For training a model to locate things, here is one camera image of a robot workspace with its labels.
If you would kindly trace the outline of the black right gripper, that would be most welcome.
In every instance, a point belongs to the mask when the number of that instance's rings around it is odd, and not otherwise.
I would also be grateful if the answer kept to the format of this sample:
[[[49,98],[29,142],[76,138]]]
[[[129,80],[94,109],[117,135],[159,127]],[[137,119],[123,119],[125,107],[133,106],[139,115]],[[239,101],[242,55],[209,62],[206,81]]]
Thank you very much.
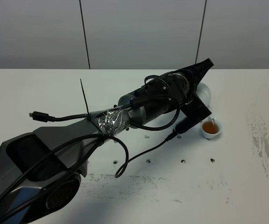
[[[205,74],[213,66],[213,62],[210,58],[196,63],[194,65],[187,66],[181,69],[181,72],[184,73],[184,76],[187,78],[188,84],[188,94],[187,98],[192,98],[195,93],[198,84],[201,82]]]

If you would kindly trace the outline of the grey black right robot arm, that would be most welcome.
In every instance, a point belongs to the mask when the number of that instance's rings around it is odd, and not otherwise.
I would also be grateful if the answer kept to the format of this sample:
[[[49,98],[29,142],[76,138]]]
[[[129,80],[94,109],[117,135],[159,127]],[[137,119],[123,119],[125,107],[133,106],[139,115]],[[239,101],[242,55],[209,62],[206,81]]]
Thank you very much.
[[[4,141],[0,146],[0,224],[28,224],[66,206],[76,195],[81,178],[87,175],[92,153],[129,128],[152,131],[147,123],[162,114],[175,112],[161,131],[172,126],[165,141],[183,134],[210,116],[208,104],[197,88],[213,66],[210,59],[148,76],[144,85],[119,99],[111,109],[52,117],[32,112],[41,122],[75,119],[68,126],[40,127]]]

